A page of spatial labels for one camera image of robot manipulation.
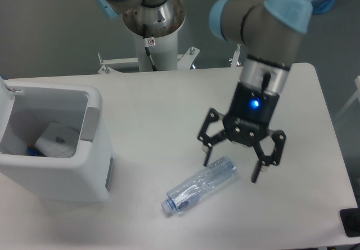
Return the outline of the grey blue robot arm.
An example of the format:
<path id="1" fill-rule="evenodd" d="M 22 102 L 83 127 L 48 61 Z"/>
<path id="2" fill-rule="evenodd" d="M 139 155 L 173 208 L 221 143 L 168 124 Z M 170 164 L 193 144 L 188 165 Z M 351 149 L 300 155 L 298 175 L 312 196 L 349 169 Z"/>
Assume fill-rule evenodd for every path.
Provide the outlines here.
<path id="1" fill-rule="evenodd" d="M 105 14 L 122 16 L 136 36 L 142 72 L 178 70 L 177 31 L 185 20 L 179 0 L 96 0 Z M 229 110 L 210 109 L 198 139 L 207 154 L 230 140 L 252 147 L 263 167 L 278 165 L 286 135 L 269 123 L 311 19 L 313 0 L 219 0 L 211 8 L 209 26 L 225 41 L 243 44 L 248 54 Z"/>

